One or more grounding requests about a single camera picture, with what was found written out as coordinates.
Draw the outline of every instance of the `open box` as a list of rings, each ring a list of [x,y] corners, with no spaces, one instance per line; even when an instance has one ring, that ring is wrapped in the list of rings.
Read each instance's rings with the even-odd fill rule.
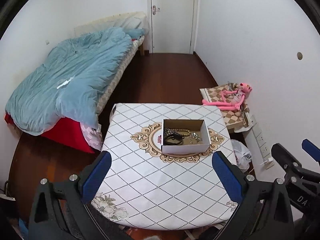
[[[188,129],[190,132],[199,134],[202,141],[200,144],[189,144],[188,138],[183,140],[183,145],[164,145],[164,128],[169,129]],[[190,119],[164,119],[162,121],[161,150],[164,155],[192,155],[204,153],[211,144],[209,131],[205,120]]]

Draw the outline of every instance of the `door handle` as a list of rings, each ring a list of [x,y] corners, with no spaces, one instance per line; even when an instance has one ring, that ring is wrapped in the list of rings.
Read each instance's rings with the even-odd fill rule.
[[[160,12],[160,8],[156,8],[156,6],[154,5],[154,6],[152,7],[152,14],[153,14],[153,15],[156,15],[156,12]]]

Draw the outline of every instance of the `blue gripper pad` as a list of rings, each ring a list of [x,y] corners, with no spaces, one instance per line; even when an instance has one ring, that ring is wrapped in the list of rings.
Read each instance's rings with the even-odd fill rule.
[[[103,155],[103,157],[100,160],[97,160],[100,155]],[[104,178],[106,177],[106,174],[108,173],[110,167],[111,167],[111,155],[109,152],[104,151],[100,153],[96,161],[98,163],[96,164],[96,161],[92,164],[94,165],[94,168],[91,169],[89,174],[86,174],[87,179],[82,185],[82,198],[81,201],[83,204],[90,203],[94,196],[96,195],[101,183],[103,182]]]
[[[212,167],[217,173],[230,199],[234,202],[241,203],[243,198],[242,186],[224,160],[219,156],[218,152],[212,155]]]
[[[316,162],[320,162],[320,149],[308,139],[302,141],[302,149],[308,153]]]

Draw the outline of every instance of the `door frame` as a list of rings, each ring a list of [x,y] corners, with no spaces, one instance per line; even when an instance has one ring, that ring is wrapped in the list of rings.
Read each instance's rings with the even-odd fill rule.
[[[190,52],[193,54],[195,48],[196,40],[196,27],[197,27],[197,17],[198,17],[198,3],[199,0],[194,0],[193,2],[193,19],[192,19],[192,32],[190,41]],[[152,39],[152,0],[147,1],[148,4],[148,22],[149,22],[149,53],[153,53],[153,39]]]

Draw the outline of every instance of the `dark wood floor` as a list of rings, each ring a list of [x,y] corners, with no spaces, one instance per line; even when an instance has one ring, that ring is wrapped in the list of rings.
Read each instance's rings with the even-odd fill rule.
[[[199,88],[216,83],[195,55],[150,54],[135,56],[99,116],[102,133],[109,126],[115,103],[201,104]],[[28,221],[33,196],[42,178],[62,181],[79,173],[98,156],[24,133],[16,148],[9,175],[10,189],[20,216]]]

